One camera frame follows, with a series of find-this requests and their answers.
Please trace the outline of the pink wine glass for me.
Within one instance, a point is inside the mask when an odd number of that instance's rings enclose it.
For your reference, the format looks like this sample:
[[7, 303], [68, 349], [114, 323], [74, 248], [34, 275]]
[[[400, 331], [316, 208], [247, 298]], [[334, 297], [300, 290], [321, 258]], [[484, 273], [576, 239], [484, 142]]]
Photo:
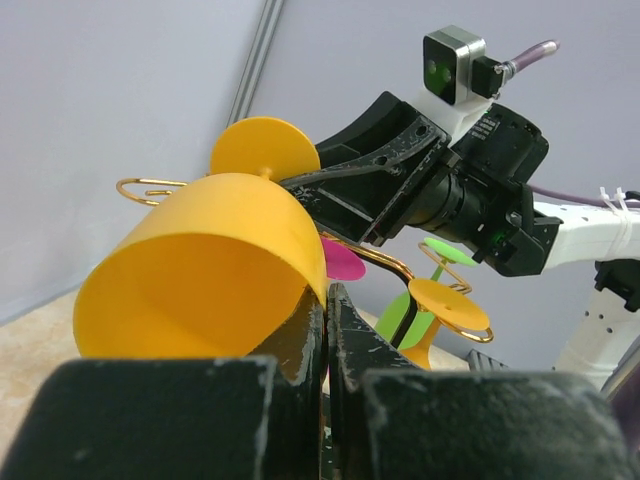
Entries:
[[329, 280], [357, 281], [366, 274], [364, 262], [349, 248], [336, 240], [321, 237]]

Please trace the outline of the green wine glass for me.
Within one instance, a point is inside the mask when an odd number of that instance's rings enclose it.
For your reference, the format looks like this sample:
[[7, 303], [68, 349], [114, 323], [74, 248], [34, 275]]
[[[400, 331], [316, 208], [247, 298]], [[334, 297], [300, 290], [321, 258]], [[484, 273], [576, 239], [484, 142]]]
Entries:
[[[431, 282], [435, 284], [438, 283], [444, 271], [447, 271], [452, 277], [456, 277], [449, 269], [448, 264], [461, 264], [471, 267], [477, 265], [477, 263], [464, 252], [435, 238], [425, 238], [424, 241], [419, 244], [419, 248], [437, 263], [437, 268], [431, 276]], [[385, 340], [391, 342], [404, 321], [404, 315], [409, 312], [410, 301], [413, 301], [416, 304], [416, 313], [412, 318], [411, 325], [402, 338], [399, 345], [400, 350], [416, 346], [428, 332], [435, 319], [434, 314], [421, 303], [421, 300], [424, 299], [429, 301], [426, 294], [430, 292], [429, 287], [422, 287], [423, 283], [425, 283], [424, 279], [422, 279], [421, 282], [415, 280], [412, 283], [414, 289], [408, 287], [406, 293], [394, 299], [375, 325], [376, 331]]]

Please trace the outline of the gold wine glass rack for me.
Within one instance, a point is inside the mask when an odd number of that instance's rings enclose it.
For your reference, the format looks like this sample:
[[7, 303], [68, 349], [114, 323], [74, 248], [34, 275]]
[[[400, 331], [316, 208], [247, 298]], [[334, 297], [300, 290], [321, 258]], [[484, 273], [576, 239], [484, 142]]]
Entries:
[[476, 343], [494, 339], [488, 315], [465, 296], [471, 285], [455, 273], [453, 264], [473, 264], [458, 249], [434, 238], [419, 244], [420, 250], [437, 265], [431, 278], [417, 278], [401, 261], [362, 246], [353, 246], [323, 233], [321, 235], [332, 280], [355, 281], [365, 273], [367, 263], [396, 274], [406, 285], [378, 319], [375, 330], [399, 351], [426, 354], [440, 327]]

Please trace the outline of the orange wine glass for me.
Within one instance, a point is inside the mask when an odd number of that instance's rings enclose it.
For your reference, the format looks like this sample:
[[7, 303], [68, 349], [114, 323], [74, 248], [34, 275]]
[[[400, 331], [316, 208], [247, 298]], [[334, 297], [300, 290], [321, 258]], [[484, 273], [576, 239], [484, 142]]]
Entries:
[[148, 214], [90, 273], [73, 311], [89, 358], [244, 356], [304, 296], [324, 305], [320, 235], [283, 181], [320, 168], [294, 125], [251, 117], [217, 139], [207, 175], [148, 179]]
[[[411, 280], [411, 289], [414, 289], [412, 283], [415, 280], [421, 282], [422, 279]], [[432, 283], [429, 279], [424, 280], [422, 287], [430, 289], [426, 294], [429, 301], [424, 299], [421, 303], [434, 314], [435, 319], [416, 346], [401, 350], [409, 361], [424, 370], [431, 369], [429, 351], [441, 327], [477, 343], [489, 343], [494, 339], [489, 316], [474, 301], [449, 286]]]

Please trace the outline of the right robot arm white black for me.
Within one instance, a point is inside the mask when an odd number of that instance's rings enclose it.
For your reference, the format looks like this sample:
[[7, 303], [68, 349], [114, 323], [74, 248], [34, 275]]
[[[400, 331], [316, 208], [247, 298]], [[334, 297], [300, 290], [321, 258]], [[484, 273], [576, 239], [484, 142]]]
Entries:
[[625, 194], [597, 204], [536, 199], [548, 152], [541, 130], [478, 97], [407, 102], [381, 94], [317, 145], [320, 164], [283, 181], [324, 233], [380, 246], [411, 229], [461, 247], [496, 272], [509, 304], [543, 316], [550, 365], [611, 390], [639, 342], [639, 210]]

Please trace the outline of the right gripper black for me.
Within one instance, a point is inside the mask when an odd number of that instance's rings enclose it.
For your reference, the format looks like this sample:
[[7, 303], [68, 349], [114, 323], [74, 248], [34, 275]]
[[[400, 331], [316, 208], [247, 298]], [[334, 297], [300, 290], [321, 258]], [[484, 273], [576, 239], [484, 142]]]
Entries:
[[409, 103], [382, 93], [355, 121], [316, 145], [321, 168], [279, 185], [319, 231], [381, 246], [405, 226], [447, 240], [533, 229], [529, 179], [546, 157], [541, 130], [495, 104], [452, 146]]

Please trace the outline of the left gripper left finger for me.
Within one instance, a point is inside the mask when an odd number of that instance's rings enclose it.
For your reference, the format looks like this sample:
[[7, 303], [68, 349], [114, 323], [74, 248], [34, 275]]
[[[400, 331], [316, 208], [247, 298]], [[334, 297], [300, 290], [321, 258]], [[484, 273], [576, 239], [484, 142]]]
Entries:
[[5, 479], [316, 479], [324, 314], [305, 292], [243, 358], [74, 360], [40, 387]]

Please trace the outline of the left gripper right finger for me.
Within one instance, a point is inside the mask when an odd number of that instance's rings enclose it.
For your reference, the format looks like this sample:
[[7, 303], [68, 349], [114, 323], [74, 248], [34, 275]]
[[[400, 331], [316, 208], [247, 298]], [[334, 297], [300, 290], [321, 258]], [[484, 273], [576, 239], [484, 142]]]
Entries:
[[635, 457], [584, 379], [548, 372], [425, 371], [360, 317], [327, 303], [338, 479], [631, 479]]

